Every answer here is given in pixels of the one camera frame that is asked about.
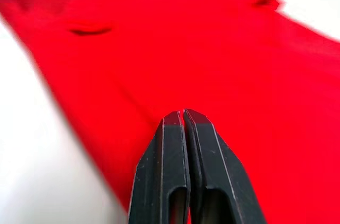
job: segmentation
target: red fabric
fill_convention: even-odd
[[[340,44],[277,5],[0,0],[0,11],[126,209],[158,122],[192,108],[243,162],[268,223],[340,223]]]

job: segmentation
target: white background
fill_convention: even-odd
[[[340,40],[340,0],[284,1]],[[27,53],[0,17],[0,224],[125,223]]]

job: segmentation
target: red shirt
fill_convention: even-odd
[[[0,0],[126,209],[160,119],[191,108],[243,162],[268,223],[340,223],[340,44],[277,7]]]

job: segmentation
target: white surface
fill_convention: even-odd
[[[284,0],[340,40],[340,0]],[[27,52],[0,19],[0,224],[124,223]]]

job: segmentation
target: red garment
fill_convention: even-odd
[[[160,119],[206,114],[268,223],[340,223],[340,44],[275,0],[0,0],[127,209]]]

